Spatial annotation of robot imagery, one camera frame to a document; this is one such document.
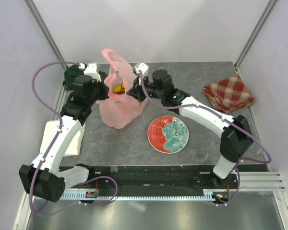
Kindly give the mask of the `pink plastic bag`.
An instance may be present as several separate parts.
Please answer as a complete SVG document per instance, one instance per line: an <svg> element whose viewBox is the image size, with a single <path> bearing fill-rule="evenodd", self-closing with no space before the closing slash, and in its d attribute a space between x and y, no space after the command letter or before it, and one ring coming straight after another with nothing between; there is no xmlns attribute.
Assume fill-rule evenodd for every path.
<svg viewBox="0 0 288 230"><path fill-rule="evenodd" d="M133 72L133 67L114 50L105 48L102 55L110 64L110 68L108 76L104 79L105 85L109 87L109 98L98 101L100 116L107 126L122 129L142 113L148 100L140 103L126 93L116 94L114 89L121 84L124 85L125 91L130 90L137 75Z"/></svg>

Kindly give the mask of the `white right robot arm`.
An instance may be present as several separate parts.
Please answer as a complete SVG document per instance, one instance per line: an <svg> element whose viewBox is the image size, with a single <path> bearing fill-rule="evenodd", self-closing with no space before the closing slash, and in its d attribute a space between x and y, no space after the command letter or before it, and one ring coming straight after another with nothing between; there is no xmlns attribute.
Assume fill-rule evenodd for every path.
<svg viewBox="0 0 288 230"><path fill-rule="evenodd" d="M210 183L217 189L225 186L228 175L253 143L247 118L242 115L232 117L202 104L176 88L164 69L156 70L152 81L139 68L134 68L133 73L136 79L127 91L129 96L139 102L158 99L161 101L159 107L201 124L220 138L220 157L210 173Z"/></svg>

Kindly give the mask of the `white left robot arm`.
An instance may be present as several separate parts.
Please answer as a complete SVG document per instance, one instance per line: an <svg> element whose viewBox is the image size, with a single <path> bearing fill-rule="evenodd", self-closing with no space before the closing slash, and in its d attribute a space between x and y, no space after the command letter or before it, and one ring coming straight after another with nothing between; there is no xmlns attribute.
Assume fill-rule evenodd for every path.
<svg viewBox="0 0 288 230"><path fill-rule="evenodd" d="M92 112L92 105L108 98L109 88L99 75L75 78L74 89L63 106L54 139L45 146L30 165L22 165L19 176L27 194L57 202L66 189L81 184L92 188L96 177L84 164L60 171L61 160L77 132Z"/></svg>

